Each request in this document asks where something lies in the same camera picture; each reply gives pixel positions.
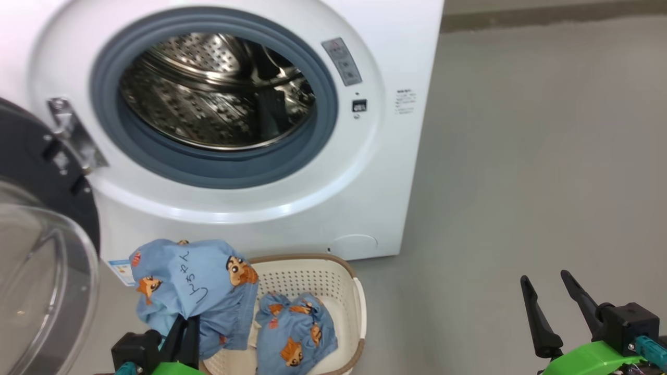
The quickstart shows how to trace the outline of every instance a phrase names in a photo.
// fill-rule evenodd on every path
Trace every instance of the metal hinge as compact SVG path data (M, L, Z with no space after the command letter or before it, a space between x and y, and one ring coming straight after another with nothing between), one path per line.
M71 151L84 174L109 165L85 127L79 121L69 100L64 97L49 99L49 111L55 120L51 131Z

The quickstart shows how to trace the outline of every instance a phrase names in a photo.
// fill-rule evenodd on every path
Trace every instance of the white plastic basket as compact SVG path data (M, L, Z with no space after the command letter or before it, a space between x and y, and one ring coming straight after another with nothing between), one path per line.
M269 292L284 294L290 300L311 292L329 310L336 329L338 349L326 356L308 375L343 375L362 356L366 338L366 297L352 267L330 255L272 256L250 260L259 274L255 303ZM200 370L211 375L254 375L257 368L255 348L220 350L204 360Z

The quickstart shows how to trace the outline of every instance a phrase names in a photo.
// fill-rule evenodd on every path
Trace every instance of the gray floor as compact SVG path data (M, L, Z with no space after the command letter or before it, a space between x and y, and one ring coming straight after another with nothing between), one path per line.
M355 262L368 343L357 374L534 374L519 277L565 350L590 340L560 282L667 316L667 19L440 39L402 254ZM140 331L103 270L73 375L111 370Z

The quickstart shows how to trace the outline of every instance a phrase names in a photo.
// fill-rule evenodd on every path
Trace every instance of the front-loading washing machine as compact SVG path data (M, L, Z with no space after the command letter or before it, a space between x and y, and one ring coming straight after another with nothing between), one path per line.
M14 135L51 168L30 184L85 201L72 218L127 284L155 238L398 254L443 4L11 2L0 125L53 133Z

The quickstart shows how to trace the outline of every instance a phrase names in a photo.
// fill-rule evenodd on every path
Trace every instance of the cartoon character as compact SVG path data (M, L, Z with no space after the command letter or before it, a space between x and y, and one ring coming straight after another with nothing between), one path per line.
M313 328L310 329L310 338L313 339L315 347L319 347L319 341L322 339L322 330L319 328L319 325L313 322Z
M310 312L313 310L313 304L306 300L301 300L301 302L303 302L305 306L292 306L289 308L289 310L299 312L301 314L310 314Z
M132 257L132 267L138 266L140 261L141 261L141 252L137 252Z
M239 286L247 282L256 284L259 280L257 271L247 265L243 259L239 259L235 256L230 256L229 259L227 259L227 271L229 271L229 281L233 286Z
M137 292L143 293L146 296L147 305L152 305L153 302L151 302L151 296L153 295L153 292L160 287L160 285L162 285L162 281L154 278L153 276L146 276L139 280L139 287L137 288Z
M276 315L280 314L280 312L283 310L283 305L281 305L281 304L269 305L269 310L271 311L271 314L276 316Z
M287 338L287 345L285 345L285 348L280 352L280 356L285 360L285 365L289 367L299 366L303 360L301 342L294 342L291 337Z

